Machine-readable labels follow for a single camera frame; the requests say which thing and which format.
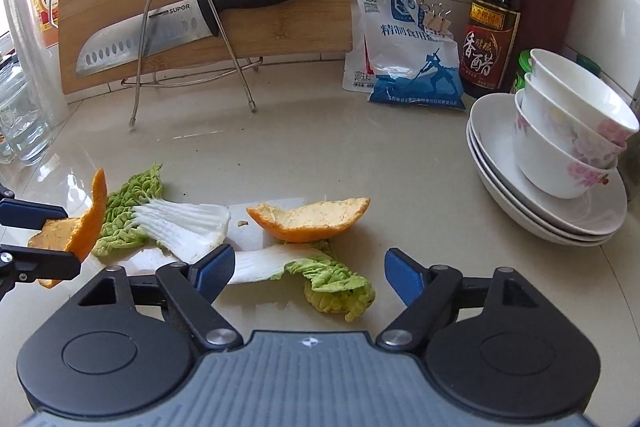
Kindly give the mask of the orange peel piece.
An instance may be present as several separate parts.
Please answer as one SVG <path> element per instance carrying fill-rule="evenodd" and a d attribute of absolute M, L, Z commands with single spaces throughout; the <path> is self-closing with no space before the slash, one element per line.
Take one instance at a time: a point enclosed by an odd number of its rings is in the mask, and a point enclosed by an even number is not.
<path fill-rule="evenodd" d="M 79 218 L 48 219 L 42 230 L 27 242 L 28 247 L 66 251 L 84 262 L 98 240 L 107 206 L 105 173 L 99 169 L 93 177 L 92 205 Z"/>
<path fill-rule="evenodd" d="M 275 239 L 285 243 L 325 241 L 351 228 L 368 210 L 367 197 L 313 202 L 286 210 L 261 202 L 247 214 Z"/>

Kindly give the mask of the small napa cabbage piece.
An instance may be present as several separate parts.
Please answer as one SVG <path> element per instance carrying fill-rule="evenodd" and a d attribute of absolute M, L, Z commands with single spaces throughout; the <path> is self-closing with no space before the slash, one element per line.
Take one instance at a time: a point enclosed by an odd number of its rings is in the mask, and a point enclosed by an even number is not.
<path fill-rule="evenodd" d="M 230 285 L 277 281 L 285 274 L 305 280 L 304 296 L 316 311 L 340 314 L 352 322 L 370 308 L 375 290 L 333 256 L 326 239 L 314 243 L 277 243 L 259 251 L 237 251 Z"/>

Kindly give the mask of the curly napa cabbage leaf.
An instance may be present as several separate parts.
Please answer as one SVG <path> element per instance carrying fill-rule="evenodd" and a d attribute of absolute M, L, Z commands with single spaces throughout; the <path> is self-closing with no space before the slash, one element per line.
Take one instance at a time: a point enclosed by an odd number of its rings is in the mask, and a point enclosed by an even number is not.
<path fill-rule="evenodd" d="M 163 198 L 160 164 L 137 173 L 107 195 L 106 213 L 91 254 L 115 259 L 149 242 L 194 265 L 224 243 L 231 221 L 228 207 L 171 202 Z"/>

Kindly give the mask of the clear drinking glass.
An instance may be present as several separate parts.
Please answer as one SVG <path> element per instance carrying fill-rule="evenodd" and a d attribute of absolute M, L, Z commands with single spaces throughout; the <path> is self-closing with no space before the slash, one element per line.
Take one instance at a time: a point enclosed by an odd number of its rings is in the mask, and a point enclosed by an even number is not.
<path fill-rule="evenodd" d="M 51 143 L 51 130 L 32 82 L 16 55 L 1 63 L 1 133 L 15 156 L 34 165 Z"/>

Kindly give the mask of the stack of clear cups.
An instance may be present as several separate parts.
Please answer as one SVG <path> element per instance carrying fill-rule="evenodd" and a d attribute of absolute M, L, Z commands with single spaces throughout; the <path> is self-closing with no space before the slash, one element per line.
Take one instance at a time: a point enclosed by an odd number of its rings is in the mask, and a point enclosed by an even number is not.
<path fill-rule="evenodd" d="M 68 118 L 68 106 L 62 91 L 58 46 L 44 45 L 38 17 L 30 0 L 2 0 L 9 32 L 18 59 L 35 89 L 44 117 L 52 128 Z"/>

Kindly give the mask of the middle white plate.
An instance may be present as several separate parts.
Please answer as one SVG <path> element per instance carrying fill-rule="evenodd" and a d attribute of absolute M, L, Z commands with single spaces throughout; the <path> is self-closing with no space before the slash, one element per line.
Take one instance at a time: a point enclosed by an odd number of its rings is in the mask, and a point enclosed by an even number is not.
<path fill-rule="evenodd" d="M 510 133 L 503 124 L 485 128 L 483 142 L 466 125 L 466 144 L 484 187 L 498 206 L 526 231 L 545 241 L 570 246 L 599 246 L 624 224 L 627 202 L 622 179 L 614 174 L 575 199 L 559 199 L 534 187 L 515 164 Z"/>

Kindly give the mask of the white plate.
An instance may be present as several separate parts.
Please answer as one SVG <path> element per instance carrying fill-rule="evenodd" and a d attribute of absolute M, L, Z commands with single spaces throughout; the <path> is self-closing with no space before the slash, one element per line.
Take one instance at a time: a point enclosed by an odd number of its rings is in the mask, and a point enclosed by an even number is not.
<path fill-rule="evenodd" d="M 535 215 L 535 213 L 529 210 L 525 211 L 525 207 L 523 205 L 514 205 L 513 202 L 506 197 L 506 194 L 500 190 L 500 187 L 495 184 L 495 181 L 491 178 L 491 174 L 484 166 L 483 159 L 480 158 L 480 153 L 478 153 L 475 140 L 472 137 L 472 131 L 469 124 L 466 125 L 465 133 L 466 144 L 468 144 L 468 149 L 474 161 L 476 172 L 480 177 L 480 182 L 483 183 L 487 192 L 500 209 L 524 230 L 532 233 L 540 239 L 563 246 L 601 246 L 612 239 L 612 234 L 602 236 L 580 236 L 574 234 L 573 236 L 570 236 L 570 233 L 568 232 L 558 228 L 553 228 L 550 223 L 542 220 Z"/>
<path fill-rule="evenodd" d="M 570 246 L 599 246 L 624 224 L 627 202 L 622 179 L 614 174 L 575 199 L 559 199 L 534 187 L 515 164 L 510 133 L 503 124 L 485 128 L 483 142 L 466 125 L 466 144 L 484 187 L 498 206 L 526 231 L 545 241 Z"/>
<path fill-rule="evenodd" d="M 476 133 L 477 136 L 479 136 L 480 138 L 483 138 L 484 143 L 488 142 L 488 140 L 484 138 L 485 128 L 490 124 L 503 124 L 503 126 L 506 127 L 506 131 L 510 133 L 511 150 L 513 152 L 513 155 L 514 155 L 513 127 L 514 127 L 514 122 L 516 117 L 514 95 L 515 94 L 496 93 L 496 94 L 486 95 L 484 96 L 484 98 L 480 98 L 472 106 L 471 112 L 470 112 L 470 118 L 469 118 L 469 122 L 474 127 L 474 132 Z M 612 176 L 614 176 L 614 174 L 618 174 L 617 169 L 615 169 Z M 608 177 L 608 182 L 611 181 L 612 176 Z"/>

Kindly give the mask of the white floral bowl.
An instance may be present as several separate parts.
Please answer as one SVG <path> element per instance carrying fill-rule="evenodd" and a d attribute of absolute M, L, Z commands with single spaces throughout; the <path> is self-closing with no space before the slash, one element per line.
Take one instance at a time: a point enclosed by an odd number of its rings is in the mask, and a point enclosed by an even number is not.
<path fill-rule="evenodd" d="M 565 153 L 597 168 L 608 168 L 624 153 L 620 146 L 588 128 L 585 124 L 552 101 L 549 95 L 533 83 L 530 72 L 524 75 L 522 111 L 539 132 Z"/>
<path fill-rule="evenodd" d="M 618 145 L 639 131 L 630 106 L 589 70 L 548 50 L 529 54 L 533 85 L 588 128 Z"/>
<path fill-rule="evenodd" d="M 516 165 L 526 179 L 544 193 L 560 199 L 574 199 L 597 184 L 608 184 L 608 177 L 617 168 L 617 160 L 601 169 L 570 156 L 545 138 L 524 114 L 524 98 L 524 89 L 514 95 L 513 148 Z"/>

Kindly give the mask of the bottom white plate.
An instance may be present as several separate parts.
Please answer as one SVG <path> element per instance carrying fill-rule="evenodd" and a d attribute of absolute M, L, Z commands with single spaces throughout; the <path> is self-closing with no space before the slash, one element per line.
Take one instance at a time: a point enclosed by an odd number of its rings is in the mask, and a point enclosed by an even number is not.
<path fill-rule="evenodd" d="M 495 181 L 491 178 L 491 174 L 484 166 L 483 159 L 480 158 L 480 153 L 478 153 L 475 140 L 472 137 L 472 131 L 469 124 L 466 125 L 465 133 L 466 144 L 468 144 L 468 149 L 474 161 L 476 172 L 480 177 L 480 182 L 483 183 L 487 192 L 500 209 L 524 230 L 532 233 L 540 239 L 563 246 L 601 246 L 612 239 L 612 234 L 602 236 L 580 236 L 574 234 L 573 236 L 570 236 L 570 233 L 568 232 L 558 228 L 553 228 L 550 223 L 542 220 L 535 215 L 535 213 L 529 210 L 525 211 L 525 207 L 523 205 L 514 205 L 513 202 L 506 197 L 506 194 L 500 190 L 500 187 L 495 184 Z"/>

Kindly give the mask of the top white plate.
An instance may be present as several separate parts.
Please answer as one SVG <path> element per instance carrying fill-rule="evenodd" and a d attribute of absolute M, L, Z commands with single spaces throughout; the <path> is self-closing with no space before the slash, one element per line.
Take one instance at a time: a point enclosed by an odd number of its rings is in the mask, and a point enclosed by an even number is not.
<path fill-rule="evenodd" d="M 476 133 L 477 136 L 479 136 L 480 138 L 483 138 L 484 143 L 488 142 L 488 140 L 484 138 L 485 128 L 490 124 L 503 124 L 503 126 L 506 127 L 506 131 L 510 133 L 511 150 L 513 152 L 513 155 L 514 155 L 513 127 L 514 127 L 514 122 L 516 117 L 514 95 L 515 94 L 496 93 L 496 94 L 486 95 L 484 96 L 484 98 L 480 98 L 472 106 L 471 112 L 470 112 L 470 118 L 469 118 L 469 122 L 474 127 L 474 132 Z M 612 176 L 614 176 L 614 174 L 618 174 L 617 169 L 615 169 Z M 608 177 L 608 182 L 611 181 L 612 176 Z"/>

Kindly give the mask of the middle white floral bowl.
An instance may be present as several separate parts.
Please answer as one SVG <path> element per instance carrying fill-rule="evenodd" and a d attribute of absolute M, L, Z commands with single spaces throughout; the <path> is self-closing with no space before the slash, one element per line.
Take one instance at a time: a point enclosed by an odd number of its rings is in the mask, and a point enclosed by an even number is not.
<path fill-rule="evenodd" d="M 620 146 L 588 128 L 585 124 L 552 101 L 549 95 L 533 83 L 530 72 L 524 75 L 522 111 L 539 132 L 565 153 L 597 168 L 608 168 L 624 153 Z"/>

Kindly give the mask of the white blue salt bag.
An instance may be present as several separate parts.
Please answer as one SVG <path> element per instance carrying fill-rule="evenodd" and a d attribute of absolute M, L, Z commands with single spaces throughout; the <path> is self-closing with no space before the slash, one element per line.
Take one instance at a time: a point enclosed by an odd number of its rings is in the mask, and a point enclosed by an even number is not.
<path fill-rule="evenodd" d="M 416 0 L 352 0 L 342 87 L 372 103 L 465 108 L 454 36 L 425 27 Z"/>

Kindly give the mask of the dark vinegar bottle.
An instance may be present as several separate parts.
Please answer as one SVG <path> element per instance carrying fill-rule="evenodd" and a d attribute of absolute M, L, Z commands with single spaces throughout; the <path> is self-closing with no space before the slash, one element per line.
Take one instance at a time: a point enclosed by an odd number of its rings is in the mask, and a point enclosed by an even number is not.
<path fill-rule="evenodd" d="M 464 91 L 472 98 L 506 89 L 503 79 L 520 17 L 520 0 L 471 1 L 459 72 Z"/>

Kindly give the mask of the top white floral bowl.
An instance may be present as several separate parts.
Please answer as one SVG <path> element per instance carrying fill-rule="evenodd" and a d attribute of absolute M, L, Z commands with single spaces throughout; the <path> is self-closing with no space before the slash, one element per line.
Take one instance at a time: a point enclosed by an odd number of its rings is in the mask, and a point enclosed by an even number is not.
<path fill-rule="evenodd" d="M 548 50 L 529 54 L 533 85 L 588 128 L 618 145 L 639 131 L 630 106 L 589 70 Z"/>

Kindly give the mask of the black handled kitchen knife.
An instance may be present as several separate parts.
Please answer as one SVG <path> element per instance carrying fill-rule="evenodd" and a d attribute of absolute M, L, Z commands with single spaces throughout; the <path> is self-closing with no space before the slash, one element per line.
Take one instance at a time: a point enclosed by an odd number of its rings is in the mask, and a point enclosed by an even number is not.
<path fill-rule="evenodd" d="M 142 56 L 218 37 L 215 15 L 260 9 L 291 0 L 180 0 L 103 27 L 81 47 L 75 72 L 80 78 L 132 63 Z"/>

